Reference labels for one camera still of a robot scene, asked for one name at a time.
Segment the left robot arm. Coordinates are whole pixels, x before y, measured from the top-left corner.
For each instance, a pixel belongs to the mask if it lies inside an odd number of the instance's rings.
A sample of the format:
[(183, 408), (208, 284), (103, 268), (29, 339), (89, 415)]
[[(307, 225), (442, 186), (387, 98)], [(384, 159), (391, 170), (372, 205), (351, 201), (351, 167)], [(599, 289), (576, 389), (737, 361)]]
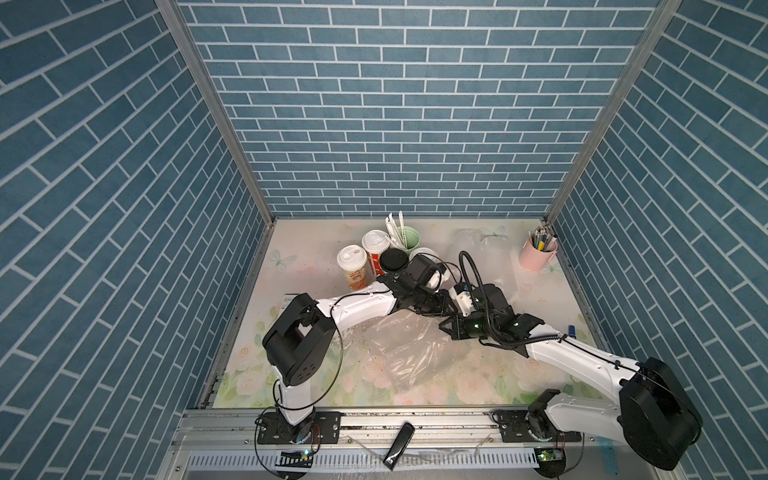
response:
[(305, 426), (317, 402), (309, 381), (322, 365), (335, 336), (363, 322), (399, 311), (445, 318), (455, 312), (448, 291), (435, 273), (425, 285), (407, 275), (385, 274), (369, 286), (345, 295), (314, 299), (295, 296), (262, 340), (277, 380), (273, 400), (289, 427)]

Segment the black remote on rail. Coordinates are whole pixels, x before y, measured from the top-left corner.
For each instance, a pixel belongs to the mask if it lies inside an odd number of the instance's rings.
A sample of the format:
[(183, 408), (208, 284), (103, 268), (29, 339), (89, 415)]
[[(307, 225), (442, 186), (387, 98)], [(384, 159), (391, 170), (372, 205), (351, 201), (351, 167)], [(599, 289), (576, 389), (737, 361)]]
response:
[(387, 469), (392, 471), (395, 468), (407, 449), (414, 433), (415, 427), (410, 422), (404, 422), (389, 450), (383, 457), (382, 463)]

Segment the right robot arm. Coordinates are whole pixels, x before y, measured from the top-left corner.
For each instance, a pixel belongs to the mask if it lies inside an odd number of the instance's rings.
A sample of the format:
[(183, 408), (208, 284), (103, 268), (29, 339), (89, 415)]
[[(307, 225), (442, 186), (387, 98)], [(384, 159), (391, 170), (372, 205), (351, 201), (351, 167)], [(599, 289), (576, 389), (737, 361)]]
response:
[(569, 432), (621, 441), (652, 466), (676, 468), (702, 433), (701, 415), (671, 368), (600, 350), (528, 313), (517, 313), (493, 284), (459, 284), (437, 294), (440, 329), (454, 340), (510, 351), (555, 367), (600, 394), (582, 399), (547, 389), (528, 406), (530, 435), (555, 441)]

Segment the green straw holder cup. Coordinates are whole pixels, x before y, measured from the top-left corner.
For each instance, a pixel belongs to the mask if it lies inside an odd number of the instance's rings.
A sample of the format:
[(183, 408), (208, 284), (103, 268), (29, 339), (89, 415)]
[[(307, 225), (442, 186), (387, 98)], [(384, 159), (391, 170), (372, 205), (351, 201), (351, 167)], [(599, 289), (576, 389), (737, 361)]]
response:
[(419, 247), (421, 236), (416, 229), (410, 226), (404, 226), (403, 228), (398, 229), (398, 233), (400, 239), (404, 241), (403, 245), (407, 252), (411, 252)]

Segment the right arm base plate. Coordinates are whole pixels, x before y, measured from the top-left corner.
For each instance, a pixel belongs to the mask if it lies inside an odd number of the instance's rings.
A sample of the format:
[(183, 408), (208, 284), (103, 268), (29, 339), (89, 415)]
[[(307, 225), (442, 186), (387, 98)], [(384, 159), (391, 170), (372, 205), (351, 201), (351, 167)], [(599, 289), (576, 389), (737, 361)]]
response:
[(503, 443), (568, 443), (580, 442), (582, 434), (556, 430), (549, 421), (531, 422), (529, 412), (523, 409), (493, 410), (491, 420), (497, 425)]

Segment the clear plastic carrier bag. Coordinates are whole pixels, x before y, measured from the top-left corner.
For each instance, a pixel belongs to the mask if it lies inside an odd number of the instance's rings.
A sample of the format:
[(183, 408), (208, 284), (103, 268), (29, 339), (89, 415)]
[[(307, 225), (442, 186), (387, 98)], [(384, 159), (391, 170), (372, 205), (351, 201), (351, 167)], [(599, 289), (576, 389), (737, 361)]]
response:
[(464, 360), (472, 343), (454, 341), (437, 318), (398, 311), (362, 324), (368, 351), (383, 362), (383, 373), (398, 391), (433, 380)]

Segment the pink pen holder cup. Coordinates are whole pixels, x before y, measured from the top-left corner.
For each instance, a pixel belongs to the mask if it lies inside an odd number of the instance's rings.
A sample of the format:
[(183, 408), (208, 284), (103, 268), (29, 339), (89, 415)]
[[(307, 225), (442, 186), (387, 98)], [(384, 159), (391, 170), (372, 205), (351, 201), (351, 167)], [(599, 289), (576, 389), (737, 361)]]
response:
[(558, 244), (556, 241), (550, 247), (538, 250), (531, 240), (526, 240), (519, 254), (519, 265), (531, 273), (539, 273), (556, 256)]

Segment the back red cup white lid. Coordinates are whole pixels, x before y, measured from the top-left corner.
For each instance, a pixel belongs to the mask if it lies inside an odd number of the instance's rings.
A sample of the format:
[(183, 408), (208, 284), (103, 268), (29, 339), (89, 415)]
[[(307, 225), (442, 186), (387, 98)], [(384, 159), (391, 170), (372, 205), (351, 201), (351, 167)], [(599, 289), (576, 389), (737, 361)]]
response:
[(367, 254), (368, 265), (375, 277), (384, 274), (380, 259), (390, 246), (389, 236), (382, 230), (370, 230), (362, 237), (362, 247)]

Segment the orange cup white lid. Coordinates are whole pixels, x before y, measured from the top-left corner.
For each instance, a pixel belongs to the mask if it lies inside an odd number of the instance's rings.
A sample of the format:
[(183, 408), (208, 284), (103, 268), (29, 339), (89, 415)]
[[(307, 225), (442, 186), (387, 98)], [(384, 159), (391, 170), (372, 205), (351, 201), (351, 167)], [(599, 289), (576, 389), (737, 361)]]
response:
[(361, 246), (348, 245), (343, 247), (338, 252), (336, 260), (352, 291), (358, 291), (367, 286), (367, 253)]

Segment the blue white pen box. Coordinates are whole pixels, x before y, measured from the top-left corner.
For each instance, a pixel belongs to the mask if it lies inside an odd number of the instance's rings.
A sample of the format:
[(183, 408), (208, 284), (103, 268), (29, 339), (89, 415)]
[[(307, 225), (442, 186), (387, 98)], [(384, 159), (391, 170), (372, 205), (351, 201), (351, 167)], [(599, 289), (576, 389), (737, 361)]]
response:
[(295, 297), (297, 297), (297, 294), (286, 294), (282, 301), (282, 307), (287, 307)]

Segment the red cup white lid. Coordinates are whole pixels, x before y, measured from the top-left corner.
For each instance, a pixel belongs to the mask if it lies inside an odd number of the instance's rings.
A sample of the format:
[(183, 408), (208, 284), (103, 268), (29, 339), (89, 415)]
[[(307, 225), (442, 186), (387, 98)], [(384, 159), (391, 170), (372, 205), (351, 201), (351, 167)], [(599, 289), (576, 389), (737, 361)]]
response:
[(409, 253), (409, 259), (413, 260), (419, 255), (424, 256), (428, 260), (435, 263), (438, 266), (438, 269), (440, 270), (441, 273), (443, 274), (446, 273), (447, 267), (445, 266), (442, 259), (437, 255), (437, 253), (434, 250), (428, 247), (417, 247)]
[(382, 230), (370, 230), (362, 237), (362, 247), (367, 254), (368, 265), (375, 277), (384, 274), (380, 259), (390, 246), (389, 236)]

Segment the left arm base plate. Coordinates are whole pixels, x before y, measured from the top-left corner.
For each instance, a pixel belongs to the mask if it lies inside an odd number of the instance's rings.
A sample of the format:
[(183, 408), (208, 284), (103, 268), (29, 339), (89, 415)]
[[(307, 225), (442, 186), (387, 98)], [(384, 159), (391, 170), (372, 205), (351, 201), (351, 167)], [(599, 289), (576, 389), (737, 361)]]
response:
[(298, 425), (292, 425), (280, 410), (263, 413), (256, 422), (259, 444), (288, 445), (315, 443), (337, 444), (342, 414), (338, 411), (314, 411)]

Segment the right red cup white lid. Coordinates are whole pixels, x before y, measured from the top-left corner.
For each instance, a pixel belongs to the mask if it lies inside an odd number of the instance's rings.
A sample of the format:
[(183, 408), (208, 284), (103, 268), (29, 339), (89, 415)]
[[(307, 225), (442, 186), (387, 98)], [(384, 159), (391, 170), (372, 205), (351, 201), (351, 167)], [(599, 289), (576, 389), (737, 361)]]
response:
[(438, 266), (438, 269), (440, 270), (441, 273), (443, 274), (446, 273), (447, 267), (445, 266), (442, 259), (437, 255), (437, 253), (434, 250), (428, 247), (417, 247), (409, 253), (409, 259), (413, 260), (419, 255), (424, 256), (428, 260), (435, 263)]

